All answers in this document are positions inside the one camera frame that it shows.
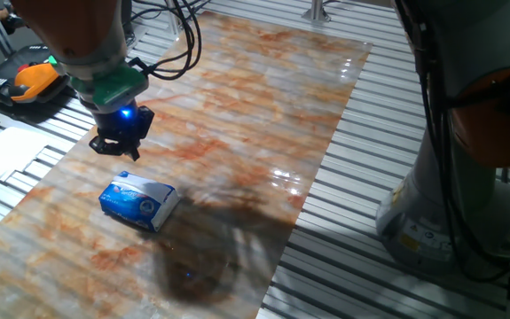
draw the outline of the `white paper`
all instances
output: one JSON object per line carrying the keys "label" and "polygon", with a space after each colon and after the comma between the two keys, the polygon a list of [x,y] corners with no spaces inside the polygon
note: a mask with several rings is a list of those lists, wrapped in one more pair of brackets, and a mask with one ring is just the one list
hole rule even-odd
{"label": "white paper", "polygon": [[22,128],[7,128],[0,133],[0,179],[5,181],[15,170],[23,171],[48,144],[48,138]]}

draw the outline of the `metal grating floor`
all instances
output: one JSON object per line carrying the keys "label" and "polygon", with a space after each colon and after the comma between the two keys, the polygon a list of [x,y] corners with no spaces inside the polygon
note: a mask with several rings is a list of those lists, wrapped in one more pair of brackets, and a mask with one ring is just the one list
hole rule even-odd
{"label": "metal grating floor", "polygon": [[[412,167],[425,126],[413,57],[395,12],[342,1],[327,6],[332,21],[321,26],[301,19],[309,8],[309,0],[212,0],[205,7],[373,43],[258,317],[510,317],[505,282],[414,275],[376,236],[377,205]],[[167,15],[137,23],[147,30],[129,57],[153,63],[174,40]],[[0,221],[93,126],[74,96],[66,91],[38,106],[43,120],[0,112],[0,131],[23,127],[51,137],[24,173],[0,181]]]}

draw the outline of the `blue led light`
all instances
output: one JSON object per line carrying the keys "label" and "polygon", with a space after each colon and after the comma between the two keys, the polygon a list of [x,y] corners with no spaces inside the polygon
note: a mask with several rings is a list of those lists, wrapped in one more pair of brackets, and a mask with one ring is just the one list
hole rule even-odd
{"label": "blue led light", "polygon": [[131,110],[121,110],[121,113],[122,115],[124,115],[125,118],[129,118],[130,115],[132,114],[132,111]]}

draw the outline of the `tissue box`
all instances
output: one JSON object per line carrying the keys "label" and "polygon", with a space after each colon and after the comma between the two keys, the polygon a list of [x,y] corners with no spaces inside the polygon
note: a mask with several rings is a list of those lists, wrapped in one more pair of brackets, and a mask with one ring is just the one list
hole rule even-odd
{"label": "tissue box", "polygon": [[105,214],[158,231],[179,202],[176,190],[129,172],[118,174],[98,200]]}

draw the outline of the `marble surface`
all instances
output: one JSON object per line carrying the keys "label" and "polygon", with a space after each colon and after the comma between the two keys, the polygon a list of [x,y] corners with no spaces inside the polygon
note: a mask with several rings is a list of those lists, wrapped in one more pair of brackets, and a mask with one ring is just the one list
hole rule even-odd
{"label": "marble surface", "polygon": [[[141,159],[95,154],[93,129],[0,223],[0,318],[256,316],[371,48],[208,12],[200,25],[200,63],[139,96],[155,112]],[[159,233],[101,212],[123,170],[183,197]]]}

